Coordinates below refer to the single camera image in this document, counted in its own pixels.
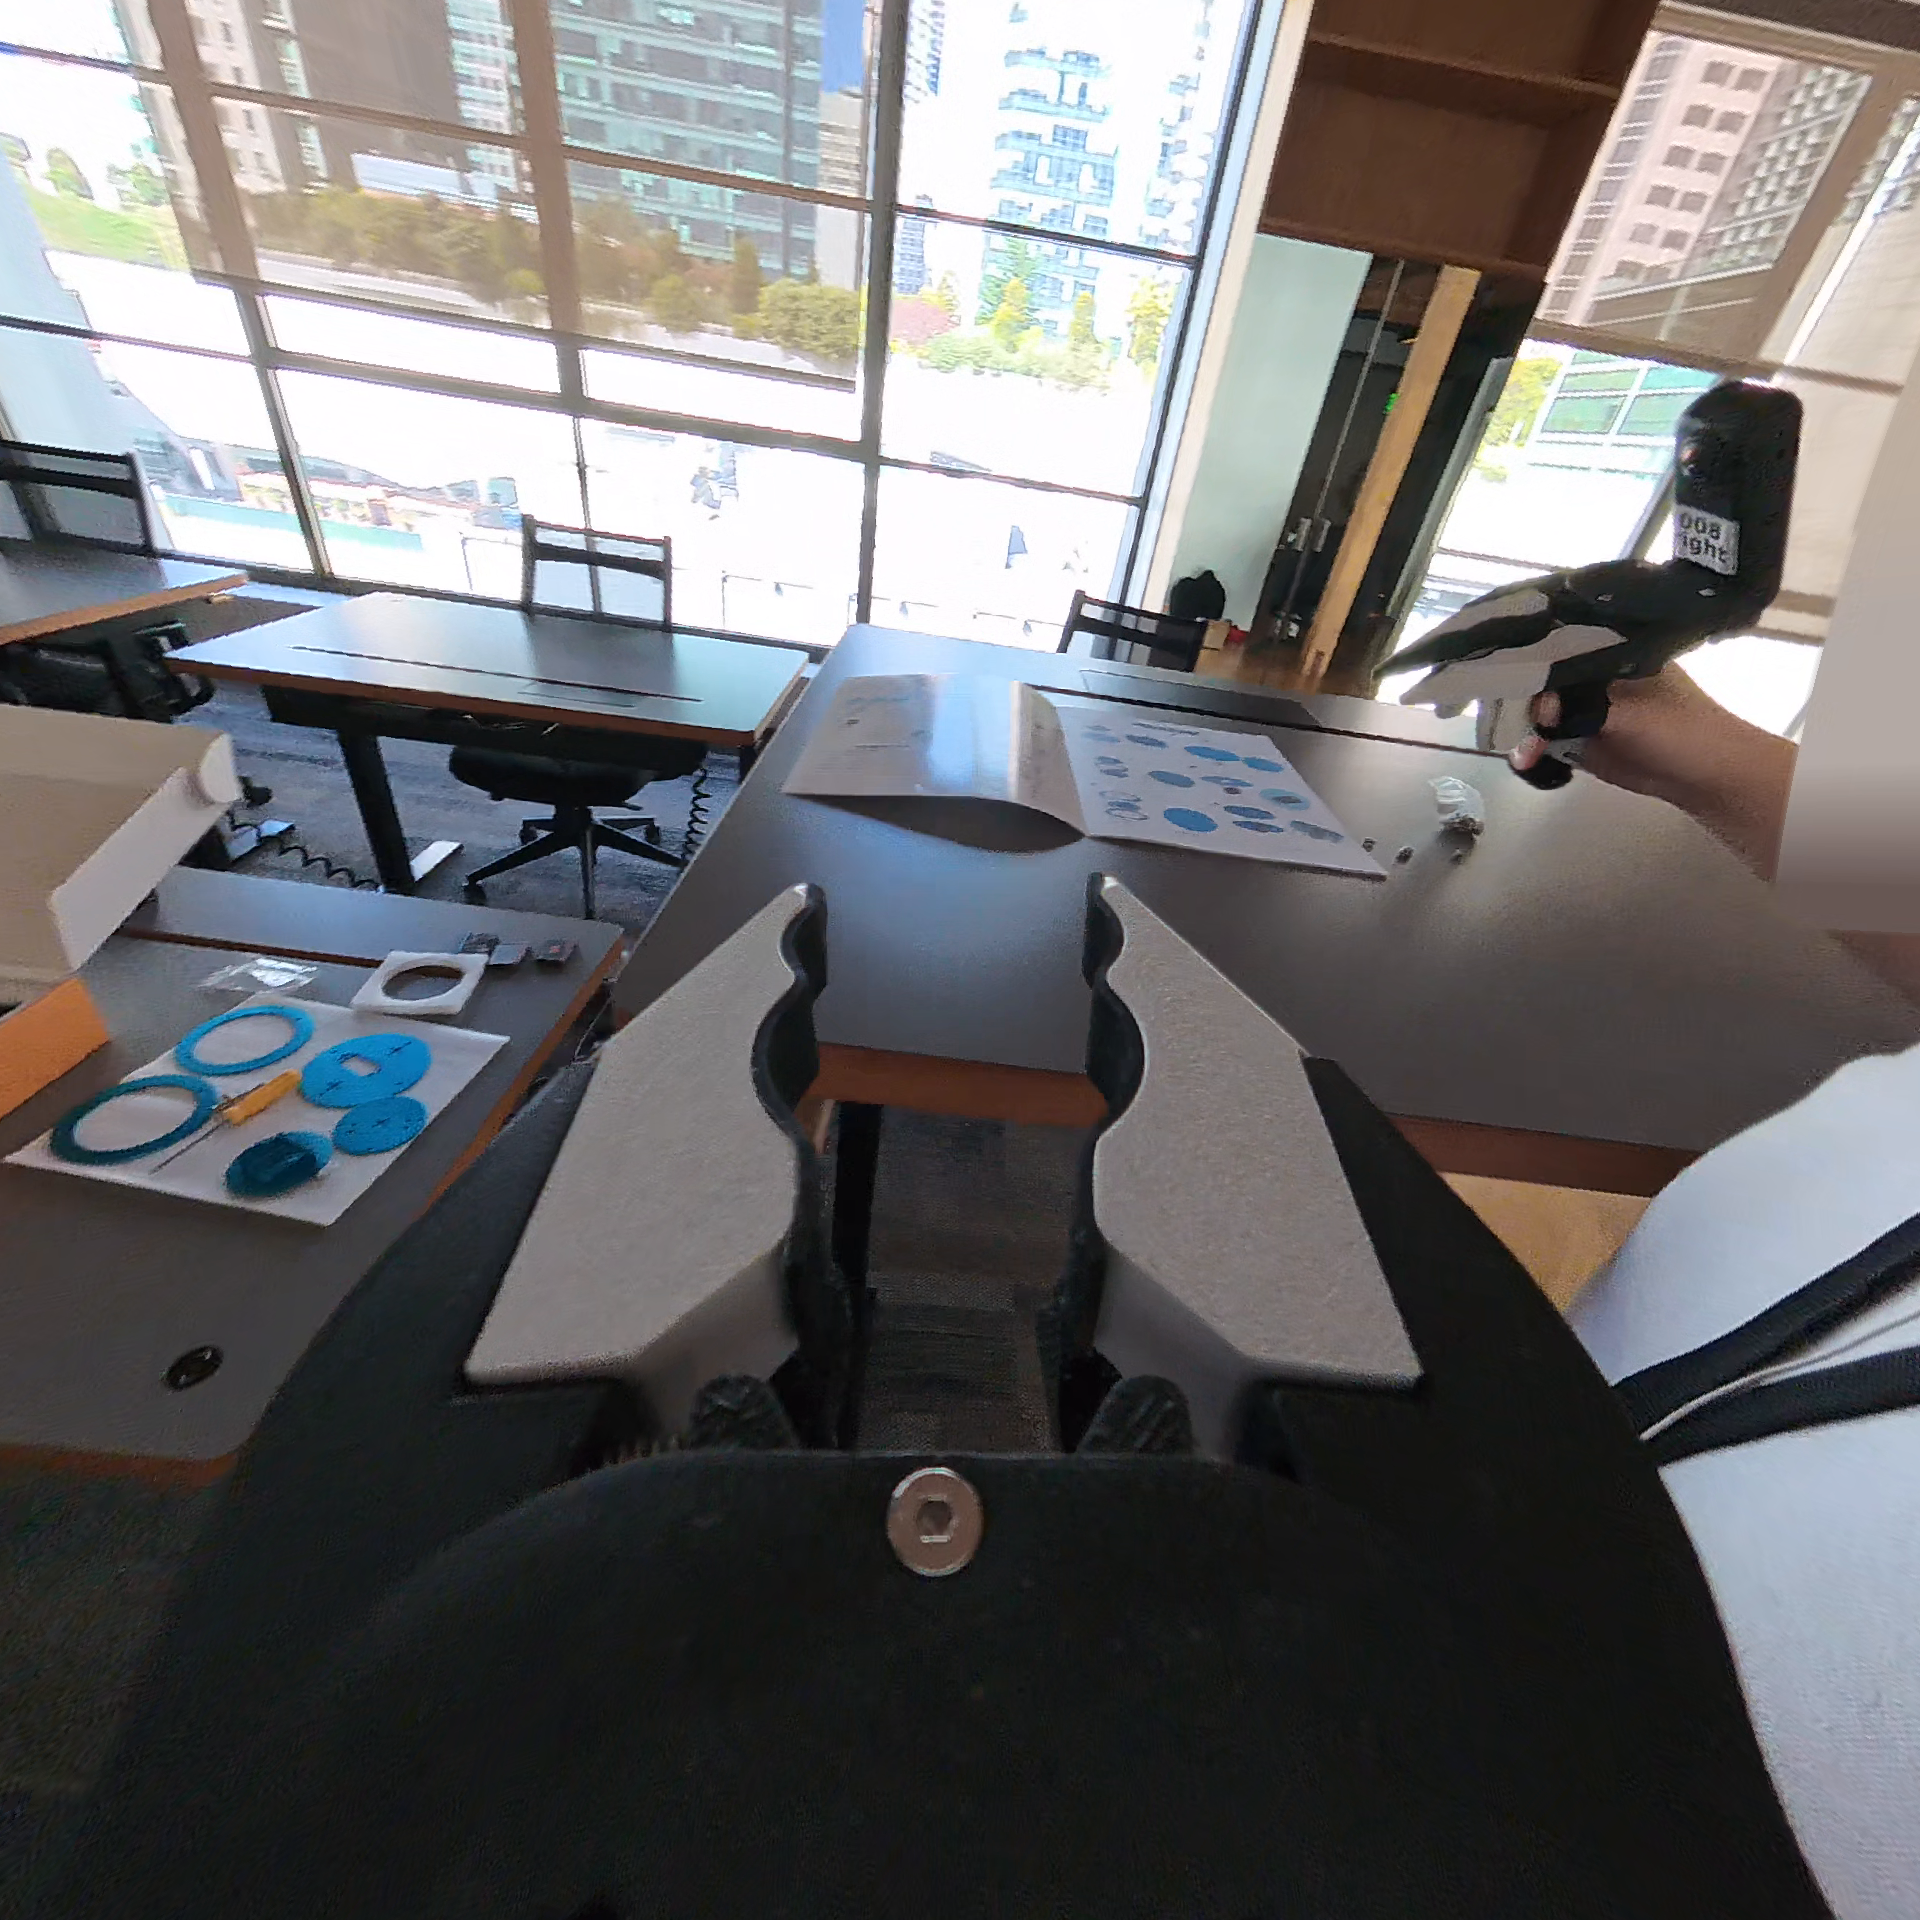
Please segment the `wooden shelf unit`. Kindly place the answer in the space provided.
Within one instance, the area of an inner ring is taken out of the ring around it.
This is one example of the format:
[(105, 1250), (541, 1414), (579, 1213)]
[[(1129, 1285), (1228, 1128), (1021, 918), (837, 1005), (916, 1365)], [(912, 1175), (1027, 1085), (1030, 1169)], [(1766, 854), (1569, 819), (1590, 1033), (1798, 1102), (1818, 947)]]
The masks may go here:
[(1259, 233), (1549, 281), (1657, 5), (1312, 5)]

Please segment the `person's right forearm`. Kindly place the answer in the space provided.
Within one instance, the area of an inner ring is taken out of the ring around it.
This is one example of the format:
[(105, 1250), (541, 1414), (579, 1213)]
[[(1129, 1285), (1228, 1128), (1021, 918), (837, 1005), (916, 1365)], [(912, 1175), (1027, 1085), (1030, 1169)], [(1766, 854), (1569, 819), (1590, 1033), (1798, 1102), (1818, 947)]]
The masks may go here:
[(1781, 876), (1781, 849), (1790, 819), (1790, 791), (1798, 743), (1783, 731), (1747, 730), (1742, 771), (1742, 849), (1745, 864), (1765, 879)]

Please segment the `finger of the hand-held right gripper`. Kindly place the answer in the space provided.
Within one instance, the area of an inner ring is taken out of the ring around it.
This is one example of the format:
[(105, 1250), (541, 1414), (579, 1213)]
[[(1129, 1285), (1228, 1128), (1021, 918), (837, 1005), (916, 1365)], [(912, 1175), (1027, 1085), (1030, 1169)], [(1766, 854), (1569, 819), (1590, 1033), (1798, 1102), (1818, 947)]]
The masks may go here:
[(1385, 662), (1385, 676), (1441, 679), (1545, 679), (1576, 656), (1576, 627), (1559, 615), (1565, 580), (1529, 580), (1494, 589), (1452, 610), (1416, 645)]
[(1460, 715), (1475, 709), (1485, 754), (1514, 750), (1529, 734), (1545, 754), (1581, 754), (1610, 719), (1625, 639), (1570, 620), (1448, 620), (1398, 656), (1416, 674), (1401, 706)]

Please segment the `person's white shirt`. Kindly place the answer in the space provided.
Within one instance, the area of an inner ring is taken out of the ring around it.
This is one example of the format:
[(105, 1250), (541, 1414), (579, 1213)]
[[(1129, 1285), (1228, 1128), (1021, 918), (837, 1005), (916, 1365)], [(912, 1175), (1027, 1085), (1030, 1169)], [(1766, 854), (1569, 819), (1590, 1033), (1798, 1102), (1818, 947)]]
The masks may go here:
[(1688, 1166), (1570, 1308), (1834, 1916), (1918, 1916), (1918, 1048)]

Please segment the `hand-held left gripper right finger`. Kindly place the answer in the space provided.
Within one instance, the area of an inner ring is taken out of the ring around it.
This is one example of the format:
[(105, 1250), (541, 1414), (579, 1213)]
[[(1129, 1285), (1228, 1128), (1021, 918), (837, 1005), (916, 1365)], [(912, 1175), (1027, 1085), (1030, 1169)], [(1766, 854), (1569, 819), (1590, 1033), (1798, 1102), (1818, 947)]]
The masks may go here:
[(1083, 1190), (1092, 1350), (1165, 1380), (1234, 1460), (1266, 1384), (1423, 1374), (1304, 1047), (1120, 879), (1095, 876), (1086, 1070), (1107, 1117)]

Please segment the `black slat-back chair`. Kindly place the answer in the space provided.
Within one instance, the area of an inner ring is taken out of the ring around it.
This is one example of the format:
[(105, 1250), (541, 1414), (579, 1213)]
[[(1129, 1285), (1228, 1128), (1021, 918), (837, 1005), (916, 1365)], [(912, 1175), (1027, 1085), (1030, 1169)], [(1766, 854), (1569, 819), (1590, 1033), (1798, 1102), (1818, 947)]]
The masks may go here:
[(1144, 610), (1079, 592), (1060, 627), (1058, 655), (1086, 660), (1194, 674), (1207, 620)]
[(153, 507), (132, 453), (3, 437), (3, 539), (156, 560)]
[(518, 515), (518, 609), (672, 627), (672, 541)]

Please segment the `person's right hand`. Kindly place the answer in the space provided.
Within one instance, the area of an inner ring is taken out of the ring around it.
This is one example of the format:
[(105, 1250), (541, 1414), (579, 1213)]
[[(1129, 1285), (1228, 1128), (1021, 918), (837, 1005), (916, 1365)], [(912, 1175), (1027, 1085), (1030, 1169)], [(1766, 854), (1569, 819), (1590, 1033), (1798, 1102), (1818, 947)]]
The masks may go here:
[(1531, 696), (1517, 746), (1504, 760), (1531, 777), (1541, 768), (1583, 771), (1625, 793), (1705, 815), (1742, 774), (1760, 731), (1719, 706), (1686, 667), (1657, 676), (1550, 686)]

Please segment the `black swivel office chair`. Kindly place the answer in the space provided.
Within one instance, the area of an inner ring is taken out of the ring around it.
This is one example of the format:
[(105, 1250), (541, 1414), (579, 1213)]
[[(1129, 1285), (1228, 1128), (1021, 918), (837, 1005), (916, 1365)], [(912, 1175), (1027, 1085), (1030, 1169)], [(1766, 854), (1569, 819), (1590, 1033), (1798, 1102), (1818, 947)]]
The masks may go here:
[(211, 698), (211, 682), (175, 670), (179, 620), (124, 618), (3, 648), (3, 703), (173, 727)]
[[(465, 879), (465, 902), (483, 904), (488, 882), (541, 858), (576, 854), (581, 864), (581, 908), (599, 918), (599, 856), (619, 854), (682, 873), (707, 832), (710, 801), (710, 749), (691, 737), (643, 734), (627, 760), (599, 757), (541, 757), (510, 754), (493, 749), (454, 749), (448, 774), (488, 793), (493, 803), (541, 803), (548, 816), (523, 824), (518, 846), (491, 866), (471, 870)], [(662, 846), (658, 819), (641, 815), (614, 816), (649, 784), (691, 780), (691, 807), (682, 832), (682, 849)]]

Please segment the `wood-edged black office desk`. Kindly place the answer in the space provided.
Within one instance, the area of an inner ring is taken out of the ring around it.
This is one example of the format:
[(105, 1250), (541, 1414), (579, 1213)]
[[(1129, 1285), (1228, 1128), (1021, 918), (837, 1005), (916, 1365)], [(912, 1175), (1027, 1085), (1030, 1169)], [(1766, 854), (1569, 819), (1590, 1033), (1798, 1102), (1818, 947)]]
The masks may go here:
[(173, 655), (179, 674), (255, 686), (271, 719), (339, 743), (384, 892), (434, 870), (403, 832), (379, 746), (590, 760), (638, 784), (740, 754), (748, 771), (810, 670), (803, 648), (699, 638), (567, 610), (362, 594)]
[(247, 583), (230, 567), (3, 539), (3, 648), (156, 618)]

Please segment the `blue disc with rectangular slot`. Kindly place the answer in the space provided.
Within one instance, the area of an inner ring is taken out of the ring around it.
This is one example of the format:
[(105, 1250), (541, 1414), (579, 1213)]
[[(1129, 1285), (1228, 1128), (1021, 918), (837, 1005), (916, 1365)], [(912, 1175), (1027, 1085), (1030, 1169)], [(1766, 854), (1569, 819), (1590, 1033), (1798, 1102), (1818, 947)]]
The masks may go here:
[(404, 1099), (426, 1082), (430, 1048), (414, 1033), (357, 1033), (301, 1066), (301, 1099), (309, 1106), (346, 1114)]

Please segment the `white foam square frame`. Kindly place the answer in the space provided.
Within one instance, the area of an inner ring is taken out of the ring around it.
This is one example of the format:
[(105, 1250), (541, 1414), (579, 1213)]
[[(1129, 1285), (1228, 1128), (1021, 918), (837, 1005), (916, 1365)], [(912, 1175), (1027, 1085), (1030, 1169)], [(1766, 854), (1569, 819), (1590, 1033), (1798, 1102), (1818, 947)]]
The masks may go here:
[(491, 970), (488, 955), (392, 952), (351, 1005), (366, 1017), (454, 1023)]

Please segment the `yellow-handled screwdriver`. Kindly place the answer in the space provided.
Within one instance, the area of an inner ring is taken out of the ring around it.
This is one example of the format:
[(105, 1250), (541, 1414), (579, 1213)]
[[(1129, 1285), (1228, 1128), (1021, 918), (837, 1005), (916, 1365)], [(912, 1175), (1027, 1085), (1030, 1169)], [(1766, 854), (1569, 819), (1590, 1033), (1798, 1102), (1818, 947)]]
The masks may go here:
[(186, 1154), (194, 1154), (196, 1146), (202, 1146), (211, 1137), (219, 1137), (219, 1130), (236, 1130), (236, 1128), (255, 1121), (258, 1114), (271, 1111), (278, 1102), (290, 1099), (294, 1092), (301, 1092), (301, 1069), (278, 1070), (273, 1079), (267, 1079), (247, 1092), (224, 1094), (211, 1106), (211, 1117), (206, 1117), (202, 1128), (196, 1128), (184, 1142), (175, 1142), (171, 1154), (165, 1154), (150, 1166), (150, 1175), (179, 1162)]

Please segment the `white foam sheet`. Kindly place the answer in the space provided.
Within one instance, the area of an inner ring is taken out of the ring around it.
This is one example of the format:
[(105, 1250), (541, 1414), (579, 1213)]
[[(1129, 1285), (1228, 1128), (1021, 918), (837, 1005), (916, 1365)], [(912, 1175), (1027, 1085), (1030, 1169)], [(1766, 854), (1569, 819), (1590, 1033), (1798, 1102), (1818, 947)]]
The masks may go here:
[(278, 1070), (301, 1069), (315, 1051), (357, 1033), (414, 1033), (428, 1041), (430, 1069), (426, 1082), (407, 1092), (430, 1114), (422, 1137), (504, 1048), (504, 1040), (496, 1037), (443, 1023), (366, 1017), (351, 1005), (262, 992), (186, 1028), (171, 1048), (165, 1048), (165, 1054), (124, 1076), (107, 1092), (74, 1102), (50, 1130), (10, 1154), (6, 1162), (80, 1183), (137, 1190), (328, 1228), (339, 1221), (388, 1169), (419, 1166), (426, 1154), (422, 1137), (404, 1150), (377, 1160), (333, 1154), (322, 1179), (281, 1200), (232, 1200), (224, 1191), (224, 1169), (246, 1146), (283, 1130), (315, 1130), (329, 1139), (339, 1114), (309, 1106), (301, 1092), (294, 1092), (255, 1121), (219, 1130), (219, 1137), (206, 1139), (165, 1172), (150, 1175), (150, 1166), (202, 1128), (224, 1094), (247, 1092)]

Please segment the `window with roller blind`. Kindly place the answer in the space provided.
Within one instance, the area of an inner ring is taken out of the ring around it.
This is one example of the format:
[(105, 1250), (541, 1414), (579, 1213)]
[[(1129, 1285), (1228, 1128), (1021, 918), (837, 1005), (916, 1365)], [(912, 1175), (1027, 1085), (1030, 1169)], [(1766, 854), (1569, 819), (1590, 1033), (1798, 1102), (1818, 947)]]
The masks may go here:
[(1686, 667), (1798, 734), (1885, 435), (1918, 367), (1918, 31), (1667, 7), (1392, 655), (1485, 589), (1668, 560), (1675, 421), (1725, 379), (1804, 402), (1783, 592)]

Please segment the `open instruction booklet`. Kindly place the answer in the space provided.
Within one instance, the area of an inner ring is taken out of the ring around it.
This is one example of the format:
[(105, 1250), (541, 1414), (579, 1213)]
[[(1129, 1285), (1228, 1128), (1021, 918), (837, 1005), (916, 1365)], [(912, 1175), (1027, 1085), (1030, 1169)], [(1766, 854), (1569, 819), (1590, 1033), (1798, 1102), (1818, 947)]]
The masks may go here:
[(784, 780), (803, 801), (993, 803), (1082, 840), (1385, 879), (1257, 731), (968, 676), (842, 682)]

